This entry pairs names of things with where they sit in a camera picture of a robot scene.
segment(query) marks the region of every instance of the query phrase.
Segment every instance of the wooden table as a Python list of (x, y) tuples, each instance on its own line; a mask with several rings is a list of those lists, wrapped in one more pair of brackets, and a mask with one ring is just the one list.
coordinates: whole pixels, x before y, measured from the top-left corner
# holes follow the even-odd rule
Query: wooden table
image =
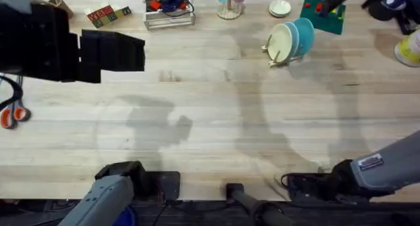
[[(342, 35), (316, 30), (313, 50), (287, 68), (261, 51), (284, 19), (271, 0), (247, 0), (233, 21), (216, 0), (194, 0), (195, 26), (148, 32), (142, 0), (66, 0), (73, 32), (92, 29), (83, 11), (104, 1), (134, 15), (103, 30), (146, 40), (146, 72), (102, 73), (102, 84), (25, 80), (33, 118), (0, 130), (0, 198), (82, 198), (97, 171), (140, 160), (147, 170), (177, 170), (180, 198), (223, 199), (240, 182), (256, 198), (282, 200), (274, 182), (376, 151), (417, 131), (420, 70), (396, 61), (402, 38), (349, 0)], [(1, 85), (1, 97), (11, 93)], [(420, 201), (414, 185), (381, 201)]]

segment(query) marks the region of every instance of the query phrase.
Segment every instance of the sticker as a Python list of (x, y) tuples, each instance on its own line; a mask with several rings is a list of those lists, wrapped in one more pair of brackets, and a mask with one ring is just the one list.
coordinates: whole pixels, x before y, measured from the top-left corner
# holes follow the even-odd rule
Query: sticker
[(383, 159), (381, 154), (374, 154), (373, 156), (369, 156), (367, 158), (364, 158), (363, 160), (359, 160), (358, 165), (360, 170), (364, 171), (383, 165)]

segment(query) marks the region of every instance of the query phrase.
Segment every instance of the colorful toy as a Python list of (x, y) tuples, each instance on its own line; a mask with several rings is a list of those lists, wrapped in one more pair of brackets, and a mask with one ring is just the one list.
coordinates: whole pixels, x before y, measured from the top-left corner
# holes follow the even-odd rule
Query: colorful toy
[(96, 28), (105, 26), (118, 18), (123, 18), (124, 16), (131, 14), (131, 9), (125, 7), (123, 9), (113, 10), (111, 5), (106, 5), (101, 9), (98, 9), (94, 12), (87, 11), (87, 18), (92, 22)]
[(304, 0), (301, 18), (307, 18), (316, 29), (341, 35), (343, 32), (345, 5), (339, 5), (327, 15), (322, 15), (324, 0)]

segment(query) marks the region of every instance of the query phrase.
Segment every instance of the toy block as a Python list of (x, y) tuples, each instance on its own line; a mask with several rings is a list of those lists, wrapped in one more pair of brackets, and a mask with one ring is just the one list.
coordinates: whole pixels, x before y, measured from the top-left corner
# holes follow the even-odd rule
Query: toy block
[(321, 9), (322, 9), (322, 3), (318, 3), (318, 4), (316, 5), (316, 9), (315, 9), (315, 11), (320, 12), (320, 11), (321, 11)]
[(111, 22), (113, 20), (117, 20), (118, 19), (117, 15), (114, 12), (108, 14), (107, 17), (110, 19)]
[(125, 7), (122, 9), (125, 16), (131, 14), (131, 9), (129, 7)]
[(92, 23), (93, 23), (93, 26), (95, 26), (96, 28), (99, 28), (104, 25), (100, 20), (92, 21)]
[(106, 5), (101, 9), (98, 9), (94, 12), (86, 11), (87, 17), (93, 23), (96, 28), (101, 26), (107, 25), (118, 18), (127, 16), (131, 14), (131, 9), (129, 7), (125, 7), (119, 10), (114, 11), (110, 5)]
[(111, 20), (108, 18), (108, 16), (104, 16), (102, 18), (99, 18), (99, 20), (102, 22), (102, 24), (105, 26), (111, 22)]

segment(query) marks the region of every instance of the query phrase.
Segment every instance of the white plate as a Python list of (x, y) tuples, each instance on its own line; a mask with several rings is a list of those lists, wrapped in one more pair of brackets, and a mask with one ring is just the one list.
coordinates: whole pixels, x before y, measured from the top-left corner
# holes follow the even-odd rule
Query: white plate
[(285, 15), (276, 14), (276, 13), (274, 13), (273, 11), (271, 11), (271, 9), (270, 9), (270, 8), (268, 8), (268, 11), (269, 11), (269, 13), (270, 13), (272, 16), (274, 16), (274, 17), (276, 17), (276, 18), (283, 18), (283, 17), (285, 17), (285, 16), (287, 16), (287, 15), (288, 15), (288, 14), (285, 14)]
[(291, 11), (290, 3), (284, 0), (274, 0), (270, 4), (270, 12), (277, 16), (286, 16)]
[(268, 44), (268, 55), (274, 60), (277, 52), (280, 50), (280, 54), (277, 57), (277, 62), (284, 61), (291, 52), (292, 36), (290, 29), (285, 24), (278, 24), (271, 29), (270, 34), (272, 35), (270, 43)]

